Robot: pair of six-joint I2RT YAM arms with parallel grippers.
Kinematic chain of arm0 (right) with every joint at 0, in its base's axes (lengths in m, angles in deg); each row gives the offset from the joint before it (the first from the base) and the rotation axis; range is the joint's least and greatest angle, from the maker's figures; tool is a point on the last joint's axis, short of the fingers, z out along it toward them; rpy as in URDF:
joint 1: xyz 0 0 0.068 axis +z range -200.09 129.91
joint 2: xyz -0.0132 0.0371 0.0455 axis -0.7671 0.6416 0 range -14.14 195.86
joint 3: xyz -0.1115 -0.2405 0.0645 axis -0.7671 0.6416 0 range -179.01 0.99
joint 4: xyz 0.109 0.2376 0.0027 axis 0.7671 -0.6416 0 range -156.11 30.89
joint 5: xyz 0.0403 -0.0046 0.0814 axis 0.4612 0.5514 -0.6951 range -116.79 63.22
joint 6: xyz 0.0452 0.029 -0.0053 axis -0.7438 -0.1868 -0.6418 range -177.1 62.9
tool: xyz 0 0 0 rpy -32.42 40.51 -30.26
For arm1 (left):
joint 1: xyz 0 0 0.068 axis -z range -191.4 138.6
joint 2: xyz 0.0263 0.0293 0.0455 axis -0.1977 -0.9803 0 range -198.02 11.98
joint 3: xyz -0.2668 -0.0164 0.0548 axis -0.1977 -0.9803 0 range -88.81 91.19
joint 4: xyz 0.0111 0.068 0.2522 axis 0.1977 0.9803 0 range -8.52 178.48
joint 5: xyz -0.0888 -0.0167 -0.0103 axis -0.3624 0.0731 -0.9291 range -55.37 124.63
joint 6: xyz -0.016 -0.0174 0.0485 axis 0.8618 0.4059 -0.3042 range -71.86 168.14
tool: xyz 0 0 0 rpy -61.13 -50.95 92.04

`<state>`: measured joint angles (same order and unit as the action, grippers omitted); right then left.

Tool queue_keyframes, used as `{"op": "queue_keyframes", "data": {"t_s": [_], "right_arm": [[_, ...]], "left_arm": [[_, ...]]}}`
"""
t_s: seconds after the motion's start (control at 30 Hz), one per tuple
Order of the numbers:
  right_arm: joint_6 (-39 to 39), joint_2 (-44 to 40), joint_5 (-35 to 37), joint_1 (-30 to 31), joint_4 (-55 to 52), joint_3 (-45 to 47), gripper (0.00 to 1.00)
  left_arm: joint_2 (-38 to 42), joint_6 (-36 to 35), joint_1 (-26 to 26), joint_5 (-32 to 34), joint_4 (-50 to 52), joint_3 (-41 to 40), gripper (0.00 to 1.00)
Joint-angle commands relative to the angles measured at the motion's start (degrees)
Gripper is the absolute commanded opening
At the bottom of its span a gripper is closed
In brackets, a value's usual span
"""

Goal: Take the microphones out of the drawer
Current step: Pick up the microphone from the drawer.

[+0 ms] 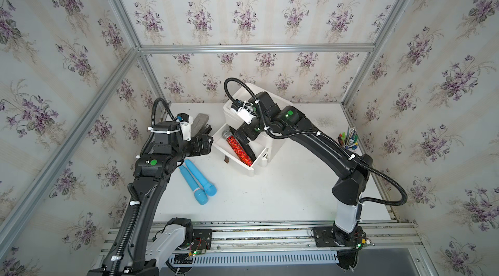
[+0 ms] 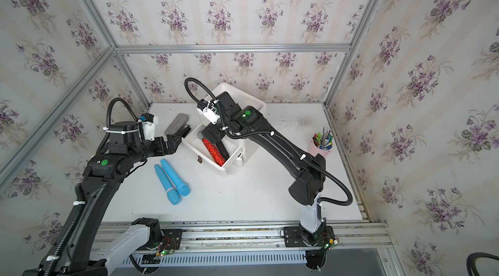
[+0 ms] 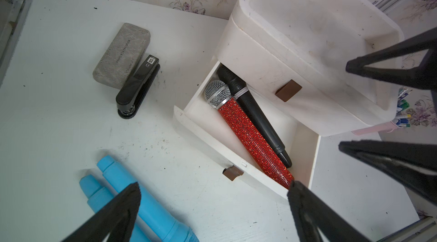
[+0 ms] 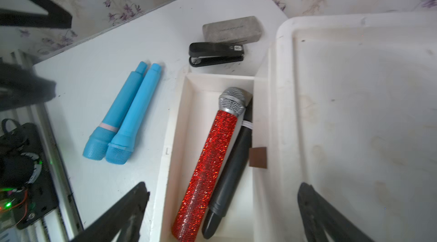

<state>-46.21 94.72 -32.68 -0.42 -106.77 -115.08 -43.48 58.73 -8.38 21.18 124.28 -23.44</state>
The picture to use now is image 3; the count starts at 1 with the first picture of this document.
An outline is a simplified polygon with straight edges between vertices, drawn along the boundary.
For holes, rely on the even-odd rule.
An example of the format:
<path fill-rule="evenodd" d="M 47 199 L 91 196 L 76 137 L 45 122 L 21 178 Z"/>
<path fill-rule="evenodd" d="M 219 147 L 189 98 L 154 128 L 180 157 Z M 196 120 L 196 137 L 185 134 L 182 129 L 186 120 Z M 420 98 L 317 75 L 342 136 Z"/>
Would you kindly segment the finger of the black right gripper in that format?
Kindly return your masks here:
<path fill-rule="evenodd" d="M 402 68 L 404 57 L 422 52 L 425 55 L 419 65 Z M 437 29 L 433 28 L 396 45 L 350 60 L 346 64 L 346 72 L 400 86 L 436 90 Z"/>
<path fill-rule="evenodd" d="M 437 204 L 437 146 L 387 141 L 342 141 L 339 151 L 383 172 Z"/>

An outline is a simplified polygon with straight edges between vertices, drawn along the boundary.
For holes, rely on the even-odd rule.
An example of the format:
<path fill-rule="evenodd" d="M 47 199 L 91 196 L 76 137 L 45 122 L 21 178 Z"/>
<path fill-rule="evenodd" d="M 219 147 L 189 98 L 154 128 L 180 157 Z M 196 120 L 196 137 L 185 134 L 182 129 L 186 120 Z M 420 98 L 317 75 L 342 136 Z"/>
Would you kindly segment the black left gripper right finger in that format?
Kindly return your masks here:
<path fill-rule="evenodd" d="M 300 241 L 322 242 L 323 237 L 330 242 L 369 240 L 301 182 L 291 182 L 287 197 Z"/>

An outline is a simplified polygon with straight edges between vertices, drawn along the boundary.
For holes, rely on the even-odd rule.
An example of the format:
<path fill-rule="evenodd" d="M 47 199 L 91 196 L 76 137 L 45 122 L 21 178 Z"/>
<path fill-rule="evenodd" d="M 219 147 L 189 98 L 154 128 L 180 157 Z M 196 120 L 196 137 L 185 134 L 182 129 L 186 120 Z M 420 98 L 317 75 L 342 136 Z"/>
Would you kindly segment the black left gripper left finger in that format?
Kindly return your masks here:
<path fill-rule="evenodd" d="M 64 241 L 140 242 L 142 231 L 136 225 L 140 204 L 140 186 L 135 182 L 128 185 Z"/>

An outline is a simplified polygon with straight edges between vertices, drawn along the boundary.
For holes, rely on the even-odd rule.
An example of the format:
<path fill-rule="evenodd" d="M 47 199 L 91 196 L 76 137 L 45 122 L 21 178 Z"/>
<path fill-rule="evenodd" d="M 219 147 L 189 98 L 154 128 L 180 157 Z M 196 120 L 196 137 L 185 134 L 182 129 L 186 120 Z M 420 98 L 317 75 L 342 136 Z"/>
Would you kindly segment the blue toy microphone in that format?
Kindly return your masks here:
<path fill-rule="evenodd" d="M 109 155 L 102 158 L 97 163 L 97 167 L 110 186 L 118 193 L 137 182 L 137 179 L 122 164 Z M 141 203 L 138 216 L 161 241 L 197 242 L 199 240 L 190 227 L 174 218 L 144 186 L 139 185 L 139 189 Z"/>
<path fill-rule="evenodd" d="M 79 185 L 88 199 L 87 204 L 94 213 L 98 213 L 114 198 L 114 195 L 109 189 L 102 185 L 93 175 L 83 177 Z M 145 235 L 141 228 L 135 224 L 130 242 L 151 242 L 151 240 Z"/>

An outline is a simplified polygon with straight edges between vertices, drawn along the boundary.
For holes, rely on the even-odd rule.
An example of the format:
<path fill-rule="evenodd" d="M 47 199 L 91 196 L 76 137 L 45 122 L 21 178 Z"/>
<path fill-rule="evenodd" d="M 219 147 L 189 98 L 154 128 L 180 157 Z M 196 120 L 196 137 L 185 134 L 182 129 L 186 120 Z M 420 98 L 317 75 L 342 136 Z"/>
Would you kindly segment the black handheld microphone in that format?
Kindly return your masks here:
<path fill-rule="evenodd" d="M 220 80 L 228 85 L 235 101 L 246 113 L 250 121 L 264 137 L 277 157 L 282 161 L 286 168 L 291 168 L 292 161 L 286 152 L 284 143 L 249 91 L 246 82 L 224 65 L 221 65 L 218 68 L 217 75 Z"/>

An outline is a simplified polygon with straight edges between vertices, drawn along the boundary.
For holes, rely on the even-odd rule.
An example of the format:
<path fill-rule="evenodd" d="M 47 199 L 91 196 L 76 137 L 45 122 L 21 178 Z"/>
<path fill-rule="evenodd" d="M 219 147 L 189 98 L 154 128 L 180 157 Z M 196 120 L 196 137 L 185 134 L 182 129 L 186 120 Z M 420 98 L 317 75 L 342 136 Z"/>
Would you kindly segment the white three-drawer cabinet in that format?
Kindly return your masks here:
<path fill-rule="evenodd" d="M 404 40 L 400 27 L 368 0 L 237 0 L 230 18 L 294 70 L 292 53 L 345 82 L 382 122 L 396 115 L 397 87 L 346 72 L 348 61 Z"/>

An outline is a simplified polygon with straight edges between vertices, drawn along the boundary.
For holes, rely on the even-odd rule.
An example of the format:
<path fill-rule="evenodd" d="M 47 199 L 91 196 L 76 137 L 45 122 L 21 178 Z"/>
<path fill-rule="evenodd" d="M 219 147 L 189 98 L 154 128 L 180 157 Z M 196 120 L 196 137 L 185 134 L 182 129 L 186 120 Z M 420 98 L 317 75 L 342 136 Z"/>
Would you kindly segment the red glitter microphone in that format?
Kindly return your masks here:
<path fill-rule="evenodd" d="M 218 111 L 260 169 L 281 186 L 289 188 L 294 177 L 237 104 L 229 87 L 221 80 L 212 80 L 204 90 L 204 97 Z"/>

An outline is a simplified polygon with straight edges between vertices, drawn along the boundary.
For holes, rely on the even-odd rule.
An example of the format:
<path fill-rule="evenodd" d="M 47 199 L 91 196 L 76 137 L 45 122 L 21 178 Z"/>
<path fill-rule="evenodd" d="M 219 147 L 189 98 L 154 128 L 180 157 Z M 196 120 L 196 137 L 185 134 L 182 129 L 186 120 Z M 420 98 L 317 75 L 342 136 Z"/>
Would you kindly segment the white top drawer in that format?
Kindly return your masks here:
<path fill-rule="evenodd" d="M 364 129 L 382 121 L 363 108 L 344 81 L 319 72 L 292 53 L 292 69 L 229 18 L 217 59 L 283 113 L 321 136 Z"/>

